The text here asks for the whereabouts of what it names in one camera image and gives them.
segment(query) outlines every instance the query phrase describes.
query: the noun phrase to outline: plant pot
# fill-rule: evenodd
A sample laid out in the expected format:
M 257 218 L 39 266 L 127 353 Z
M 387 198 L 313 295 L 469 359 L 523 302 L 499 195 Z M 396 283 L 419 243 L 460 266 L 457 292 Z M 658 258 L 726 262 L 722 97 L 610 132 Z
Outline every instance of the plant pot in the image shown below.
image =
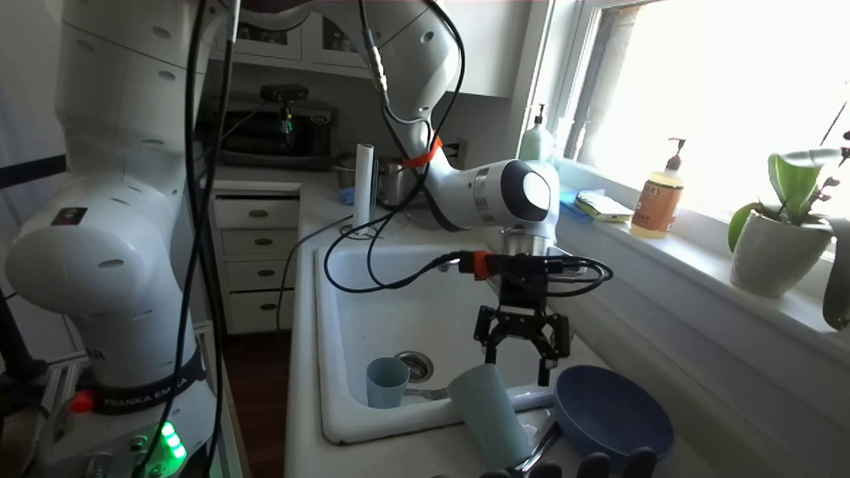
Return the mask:
M 751 210 L 732 255 L 732 283 L 780 296 L 817 262 L 828 239 L 828 222 L 795 225 Z

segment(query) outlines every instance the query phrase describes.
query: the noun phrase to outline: cabinet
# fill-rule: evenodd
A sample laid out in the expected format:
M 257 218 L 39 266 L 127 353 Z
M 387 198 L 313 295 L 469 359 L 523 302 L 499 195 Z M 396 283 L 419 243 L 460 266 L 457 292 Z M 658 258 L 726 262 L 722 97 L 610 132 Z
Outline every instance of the cabinet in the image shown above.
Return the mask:
M 513 93 L 530 3 L 443 0 L 441 4 L 457 23 L 467 51 L 463 93 L 508 97 Z M 368 77 L 364 57 L 354 51 L 347 37 L 322 16 L 311 16 L 287 35 L 242 27 L 240 37 L 242 40 L 234 47 L 236 64 Z
M 285 283 L 285 262 L 297 241 L 297 190 L 297 182 L 262 179 L 212 186 L 210 214 L 228 333 L 293 327 L 295 278 Z

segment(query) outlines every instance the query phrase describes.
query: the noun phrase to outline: kitchen sink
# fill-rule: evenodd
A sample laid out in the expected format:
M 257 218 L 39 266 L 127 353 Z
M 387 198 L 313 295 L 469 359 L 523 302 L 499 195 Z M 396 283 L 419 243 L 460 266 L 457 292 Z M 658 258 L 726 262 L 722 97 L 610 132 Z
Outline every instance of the kitchen sink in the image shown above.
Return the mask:
M 392 282 L 448 249 L 480 247 L 376 243 L 371 267 L 379 282 Z M 358 442 L 460 422 L 441 391 L 464 368 L 483 363 L 473 327 L 479 304 L 496 304 L 491 283 L 448 267 L 431 270 L 403 290 L 356 295 L 326 282 L 325 255 L 326 249 L 313 255 L 325 438 Z M 329 258 L 329 274 L 342 287 L 371 287 L 366 243 L 338 247 Z M 411 393 L 400 407 L 371 409 L 366 403 L 366 365 L 371 359 L 399 353 L 415 363 L 418 381 L 410 385 Z M 537 385 L 537 360 L 530 343 L 505 339 L 499 344 L 496 371 L 515 409 L 550 403 L 550 391 Z M 560 368 L 570 363 L 601 363 L 601 359 L 574 339 L 574 353 L 560 360 Z

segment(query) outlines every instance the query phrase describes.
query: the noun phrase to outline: blue bowl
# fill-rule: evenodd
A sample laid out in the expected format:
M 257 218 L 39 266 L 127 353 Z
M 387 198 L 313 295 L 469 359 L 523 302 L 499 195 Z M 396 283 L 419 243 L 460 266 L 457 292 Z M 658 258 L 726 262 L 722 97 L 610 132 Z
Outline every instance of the blue bowl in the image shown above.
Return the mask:
M 601 368 L 570 365 L 558 373 L 553 412 L 564 438 L 581 454 L 606 452 L 625 465 L 638 449 L 662 458 L 671 449 L 663 409 L 633 380 Z

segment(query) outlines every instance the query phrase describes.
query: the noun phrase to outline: window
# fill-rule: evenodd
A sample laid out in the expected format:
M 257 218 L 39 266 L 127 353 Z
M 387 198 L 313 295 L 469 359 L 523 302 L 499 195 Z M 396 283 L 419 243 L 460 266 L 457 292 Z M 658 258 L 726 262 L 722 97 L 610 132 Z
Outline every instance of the window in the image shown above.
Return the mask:
M 610 177 L 641 186 L 671 157 L 669 137 L 689 137 L 685 202 L 728 214 L 772 198 L 770 152 L 840 145 L 850 130 L 847 0 L 577 4 L 558 132 L 566 157 Z M 831 214 L 850 214 L 847 170 Z

